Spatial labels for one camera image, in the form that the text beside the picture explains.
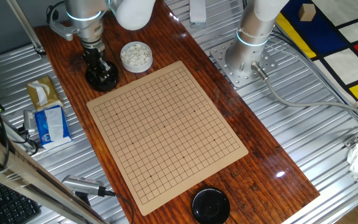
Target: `wooden block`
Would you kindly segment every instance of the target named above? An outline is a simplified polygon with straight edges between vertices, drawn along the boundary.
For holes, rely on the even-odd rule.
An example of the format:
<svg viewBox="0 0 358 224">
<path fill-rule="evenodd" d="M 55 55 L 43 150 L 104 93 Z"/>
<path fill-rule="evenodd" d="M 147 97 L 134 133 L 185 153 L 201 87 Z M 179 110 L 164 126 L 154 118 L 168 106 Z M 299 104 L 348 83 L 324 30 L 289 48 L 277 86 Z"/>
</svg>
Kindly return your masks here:
<svg viewBox="0 0 358 224">
<path fill-rule="evenodd" d="M 316 8 L 314 4 L 303 4 L 299 10 L 299 20 L 300 21 L 311 21 L 316 14 Z"/>
</svg>

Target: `small white bowl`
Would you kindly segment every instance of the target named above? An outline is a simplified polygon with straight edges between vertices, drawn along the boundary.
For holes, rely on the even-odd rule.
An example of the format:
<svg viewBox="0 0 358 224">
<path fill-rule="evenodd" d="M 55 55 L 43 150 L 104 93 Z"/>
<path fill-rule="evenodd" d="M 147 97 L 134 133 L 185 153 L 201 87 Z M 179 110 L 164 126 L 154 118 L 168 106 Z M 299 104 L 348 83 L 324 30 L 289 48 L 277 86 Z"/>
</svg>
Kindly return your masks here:
<svg viewBox="0 0 358 224">
<path fill-rule="evenodd" d="M 135 46 L 136 44 L 140 44 L 142 47 L 145 47 L 147 50 L 149 50 L 150 52 L 150 59 L 144 63 L 143 65 L 129 65 L 128 63 L 125 63 L 121 57 L 122 55 L 122 52 L 123 51 L 127 51 L 129 49 L 129 47 L 131 46 Z M 145 43 L 142 43 L 142 42 L 138 42 L 138 41 L 133 41 L 131 43 L 128 43 L 126 44 L 122 49 L 121 49 L 121 53 L 119 54 L 119 57 L 121 58 L 121 62 L 122 62 L 122 65 L 124 66 L 124 68 L 130 72 L 133 72 L 133 73 L 140 73 L 140 72 L 144 72 L 146 71 L 147 69 L 149 69 L 152 64 L 153 64 L 153 53 L 152 53 L 152 50 L 150 49 L 149 46 L 147 46 L 147 44 Z"/>
</svg>

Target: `keyboard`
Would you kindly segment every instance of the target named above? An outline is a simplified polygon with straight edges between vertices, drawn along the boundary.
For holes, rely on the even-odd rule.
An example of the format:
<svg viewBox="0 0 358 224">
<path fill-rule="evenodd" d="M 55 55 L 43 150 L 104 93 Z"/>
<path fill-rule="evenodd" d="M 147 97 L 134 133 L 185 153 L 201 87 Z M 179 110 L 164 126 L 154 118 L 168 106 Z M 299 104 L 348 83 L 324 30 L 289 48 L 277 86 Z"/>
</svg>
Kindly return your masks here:
<svg viewBox="0 0 358 224">
<path fill-rule="evenodd" d="M 0 184 L 0 224 L 27 223 L 39 214 L 35 201 Z"/>
</svg>

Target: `colorful mat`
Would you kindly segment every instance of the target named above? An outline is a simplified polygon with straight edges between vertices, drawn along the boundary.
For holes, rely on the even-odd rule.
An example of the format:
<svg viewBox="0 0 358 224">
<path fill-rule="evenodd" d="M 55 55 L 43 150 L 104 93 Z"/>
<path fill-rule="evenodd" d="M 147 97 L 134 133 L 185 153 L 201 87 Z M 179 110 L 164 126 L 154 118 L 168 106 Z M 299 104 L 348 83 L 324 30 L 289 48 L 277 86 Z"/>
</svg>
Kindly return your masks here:
<svg viewBox="0 0 358 224">
<path fill-rule="evenodd" d="M 311 22 L 299 19 L 304 3 L 316 6 Z M 352 103 L 358 101 L 358 0 L 290 0 L 277 22 Z"/>
</svg>

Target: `black device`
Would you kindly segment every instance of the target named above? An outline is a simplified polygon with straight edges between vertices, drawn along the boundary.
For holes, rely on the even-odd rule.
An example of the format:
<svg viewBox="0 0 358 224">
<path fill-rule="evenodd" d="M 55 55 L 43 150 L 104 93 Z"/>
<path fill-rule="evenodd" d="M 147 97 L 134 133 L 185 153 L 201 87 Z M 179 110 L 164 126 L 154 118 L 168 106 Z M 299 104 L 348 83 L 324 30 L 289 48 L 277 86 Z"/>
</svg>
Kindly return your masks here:
<svg viewBox="0 0 358 224">
<path fill-rule="evenodd" d="M 223 224 L 230 214 L 229 199 L 221 190 L 205 187 L 194 196 L 191 211 L 201 224 Z"/>
<path fill-rule="evenodd" d="M 27 223 L 40 214 L 35 201 L 0 184 L 0 224 Z"/>
</svg>

